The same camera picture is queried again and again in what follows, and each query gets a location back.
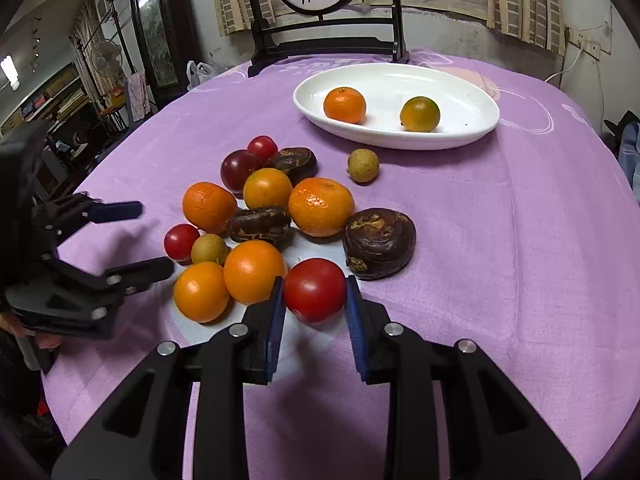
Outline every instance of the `towel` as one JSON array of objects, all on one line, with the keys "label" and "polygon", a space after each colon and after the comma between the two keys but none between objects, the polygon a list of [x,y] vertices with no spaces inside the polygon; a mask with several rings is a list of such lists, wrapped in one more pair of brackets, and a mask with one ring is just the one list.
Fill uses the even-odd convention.
[{"label": "towel", "polygon": [[127,79],[129,86],[129,106],[134,122],[141,121],[151,111],[149,97],[146,94],[146,78],[142,72],[136,72]]}]

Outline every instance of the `clothing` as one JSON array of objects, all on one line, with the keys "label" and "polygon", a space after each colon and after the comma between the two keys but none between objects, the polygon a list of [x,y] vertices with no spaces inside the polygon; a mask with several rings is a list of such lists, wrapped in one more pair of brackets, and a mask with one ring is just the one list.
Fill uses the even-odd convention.
[{"label": "clothing", "polygon": [[640,124],[631,122],[622,132],[622,142],[618,153],[618,162],[624,171],[626,179],[629,181],[631,189],[634,190],[636,202],[640,204],[640,136],[638,131]]},{"label": "clothing", "polygon": [[141,121],[151,112],[149,97],[146,94],[146,78],[144,73],[136,72],[127,79],[129,86],[129,106],[134,122]]}]

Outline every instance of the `white power cord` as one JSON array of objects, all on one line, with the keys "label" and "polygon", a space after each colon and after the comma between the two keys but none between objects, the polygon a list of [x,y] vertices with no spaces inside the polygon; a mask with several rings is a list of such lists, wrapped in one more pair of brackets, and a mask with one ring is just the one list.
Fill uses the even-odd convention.
[{"label": "white power cord", "polygon": [[566,72],[569,72],[569,70],[571,70],[571,69],[575,66],[575,64],[578,62],[578,58],[580,57],[580,54],[582,54],[582,49],[580,49],[580,50],[578,51],[578,55],[575,57],[574,62],[572,63],[572,65],[571,65],[569,68],[567,68],[566,70],[562,70],[562,72],[557,72],[557,73],[555,73],[555,74],[553,74],[553,75],[550,75],[549,77],[547,77],[547,78],[545,79],[545,83],[548,83],[548,82],[549,82],[549,81],[551,81],[553,78],[555,78],[557,75],[560,75],[560,74],[564,74],[564,73],[566,73]]}]

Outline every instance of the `table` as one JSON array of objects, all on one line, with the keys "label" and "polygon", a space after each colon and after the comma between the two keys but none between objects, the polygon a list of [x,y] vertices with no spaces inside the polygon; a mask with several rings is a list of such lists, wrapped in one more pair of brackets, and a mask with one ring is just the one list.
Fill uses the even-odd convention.
[{"label": "table", "polygon": [[[92,272],[160,256],[164,233],[184,221],[184,191],[201,180],[220,183],[227,153],[258,134],[282,148],[308,146],[319,174],[348,186],[357,208],[394,208],[415,221],[411,264],[362,283],[364,296],[426,339],[476,340],[586,475],[640,397],[638,206],[584,112],[561,91],[482,62],[421,49],[411,56],[484,88],[500,107],[496,130],[455,150],[376,149],[380,177],[358,186],[345,172],[356,144],[313,126],[291,95],[317,71],[385,59],[294,58],[251,79],[245,64],[169,104],[107,157],[79,189],[140,200],[145,214],[90,225],[61,256]],[[320,254],[346,270],[339,242],[296,240],[284,252],[289,265]],[[222,322],[201,326],[177,312],[171,291],[169,280],[129,298],[111,341],[63,345],[44,383],[67,440],[159,341],[202,342],[244,311],[236,305]],[[388,390],[360,382],[344,319],[312,328],[287,315],[284,333],[273,384],[245,387],[252,478],[380,478]],[[185,478],[192,437],[193,413]]]}]

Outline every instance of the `metal screw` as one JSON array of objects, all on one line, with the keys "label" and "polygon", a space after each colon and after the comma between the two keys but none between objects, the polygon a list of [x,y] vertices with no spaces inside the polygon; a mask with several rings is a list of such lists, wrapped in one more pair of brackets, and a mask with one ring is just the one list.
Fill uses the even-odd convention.
[{"label": "metal screw", "polygon": [[173,341],[162,341],[158,345],[157,350],[160,355],[171,355],[175,352],[175,348],[176,346]]},{"label": "metal screw", "polygon": [[390,336],[400,335],[404,332],[404,326],[399,323],[387,323],[385,325],[385,334]]},{"label": "metal screw", "polygon": [[247,335],[249,333],[249,327],[242,323],[236,323],[229,327],[229,333],[233,337],[242,337],[243,335]]},{"label": "metal screw", "polygon": [[107,315],[107,309],[106,307],[103,306],[99,306],[98,308],[96,308],[94,311],[92,311],[91,313],[91,319],[93,320],[98,320],[98,319],[102,319],[104,316]]},{"label": "metal screw", "polygon": [[472,354],[478,350],[478,345],[471,339],[463,339],[458,343],[458,348],[463,354]]}]

